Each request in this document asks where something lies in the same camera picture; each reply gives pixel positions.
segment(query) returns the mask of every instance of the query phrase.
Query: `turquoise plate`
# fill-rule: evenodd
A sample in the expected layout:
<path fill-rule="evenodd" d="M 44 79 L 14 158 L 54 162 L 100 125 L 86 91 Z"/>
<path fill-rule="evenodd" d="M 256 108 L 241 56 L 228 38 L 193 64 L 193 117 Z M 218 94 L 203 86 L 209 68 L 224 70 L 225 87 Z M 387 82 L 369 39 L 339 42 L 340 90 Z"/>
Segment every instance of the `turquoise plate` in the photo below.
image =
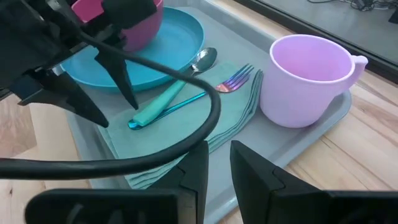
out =
<path fill-rule="evenodd" d="M 176 70 L 186 69 L 200 52 L 205 42 L 201 24 L 191 15 L 178 9 L 164 8 L 164 18 L 153 41 L 135 54 Z M 101 90 L 115 91 L 118 87 L 107 71 L 94 60 L 98 51 L 87 47 L 62 63 L 76 81 Z M 170 76 L 133 62 L 126 62 L 135 91 L 161 85 Z"/>

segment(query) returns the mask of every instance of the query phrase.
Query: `wooden table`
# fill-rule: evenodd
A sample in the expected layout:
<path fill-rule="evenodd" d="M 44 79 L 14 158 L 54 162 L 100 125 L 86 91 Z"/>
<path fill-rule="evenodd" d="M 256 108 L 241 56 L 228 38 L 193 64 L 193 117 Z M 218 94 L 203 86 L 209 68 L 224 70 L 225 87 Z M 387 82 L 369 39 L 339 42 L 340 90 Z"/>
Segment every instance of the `wooden table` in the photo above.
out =
<path fill-rule="evenodd" d="M 286 28 L 232 0 L 213 1 L 270 35 L 282 37 L 291 34 Z M 367 71 L 352 87 L 351 94 L 353 106 L 347 116 L 285 169 L 321 189 L 397 190 L 397 85 Z M 78 160 L 64 110 L 48 105 L 30 105 L 21 109 L 14 103 L 15 99 L 10 98 L 0 105 L 0 117 L 7 119 L 6 126 L 0 122 L 3 126 L 0 146 L 12 145 L 11 148 L 1 148 L 0 156 Z M 16 131 L 16 127 L 25 131 Z M 10 132 L 14 136 L 24 133 L 16 141 L 30 146 L 35 143 L 34 146 L 26 146 L 28 149 L 16 153 L 15 150 L 19 149 L 16 145 L 23 144 L 9 144 Z M 85 180 L 0 180 L 0 223 L 23 223 L 23 209 L 32 196 L 46 189 L 65 187 L 88 188 L 90 185 Z M 229 214 L 221 223 L 242 223 L 239 210 Z"/>

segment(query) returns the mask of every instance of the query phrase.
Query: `gray tray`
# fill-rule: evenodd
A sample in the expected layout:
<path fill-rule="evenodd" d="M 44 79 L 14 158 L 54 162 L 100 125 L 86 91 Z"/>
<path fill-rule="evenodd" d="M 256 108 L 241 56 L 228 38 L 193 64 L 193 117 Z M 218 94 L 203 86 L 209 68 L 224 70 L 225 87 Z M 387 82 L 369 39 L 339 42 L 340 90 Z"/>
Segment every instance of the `gray tray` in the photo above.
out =
<path fill-rule="evenodd" d="M 273 37 L 212 4 L 211 0 L 165 0 L 165 3 L 189 12 L 203 24 L 205 46 L 217 48 L 219 61 L 229 60 L 238 65 L 252 63 L 265 70 Z M 108 118 L 130 108 L 120 94 L 103 93 L 85 86 L 83 88 Z M 167 85 L 164 85 L 139 93 L 138 99 L 146 101 L 166 88 Z M 247 126 L 232 139 L 243 142 L 277 166 L 284 167 L 337 123 L 350 106 L 349 92 L 337 96 L 318 122 L 302 129 L 280 127 L 269 121 L 258 109 Z M 93 123 L 71 113 L 68 114 L 68 121 L 83 160 L 114 159 Z M 210 154 L 205 223 L 216 223 L 238 206 L 229 166 L 229 144 L 225 143 Z M 94 188 L 129 188 L 124 177 L 90 181 Z"/>

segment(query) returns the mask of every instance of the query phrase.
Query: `teal napkin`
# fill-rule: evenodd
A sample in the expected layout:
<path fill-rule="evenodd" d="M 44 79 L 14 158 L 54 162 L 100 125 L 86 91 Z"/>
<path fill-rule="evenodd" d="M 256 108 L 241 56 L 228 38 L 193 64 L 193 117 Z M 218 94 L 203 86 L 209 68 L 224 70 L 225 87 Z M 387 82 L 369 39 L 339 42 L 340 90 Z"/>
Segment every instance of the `teal napkin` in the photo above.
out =
<path fill-rule="evenodd" d="M 198 78 L 216 86 L 234 75 L 239 69 L 240 67 L 232 63 L 220 63 Z M 242 130 L 256 112 L 262 75 L 255 74 L 256 69 L 252 72 L 250 80 L 235 92 L 221 94 L 220 120 L 206 139 L 209 144 L 209 153 Z M 187 100 L 202 91 L 195 86 L 186 85 L 170 105 Z M 148 103 L 150 101 L 140 105 L 140 108 L 145 108 Z M 189 136 L 204 122 L 209 112 L 210 99 L 205 96 L 137 131 L 130 130 L 127 126 L 127 122 L 138 113 L 135 110 L 123 111 L 109 120 L 108 128 L 98 126 L 98 129 L 115 158 L 140 157 L 163 150 Z M 183 156 L 155 169 L 126 175 L 125 178 L 133 189 L 146 189 L 165 175 L 182 158 Z"/>

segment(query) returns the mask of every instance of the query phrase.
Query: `pink cup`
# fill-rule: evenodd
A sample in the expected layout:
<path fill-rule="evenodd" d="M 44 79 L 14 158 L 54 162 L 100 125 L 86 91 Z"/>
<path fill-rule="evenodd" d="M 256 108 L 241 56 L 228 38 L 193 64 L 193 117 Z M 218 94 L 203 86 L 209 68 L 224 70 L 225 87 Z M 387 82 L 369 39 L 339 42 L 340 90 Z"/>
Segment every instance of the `pink cup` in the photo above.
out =
<path fill-rule="evenodd" d="M 316 122 L 368 64 L 366 57 L 312 35 L 283 37 L 272 44 L 270 55 L 260 106 L 271 121 L 288 128 Z"/>
<path fill-rule="evenodd" d="M 102 0 L 78 0 L 73 11 L 83 21 L 88 22 L 102 14 Z M 122 30 L 127 37 L 124 50 L 133 52 L 143 49 L 156 36 L 163 19 L 163 0 L 154 0 L 157 12 L 130 29 Z"/>

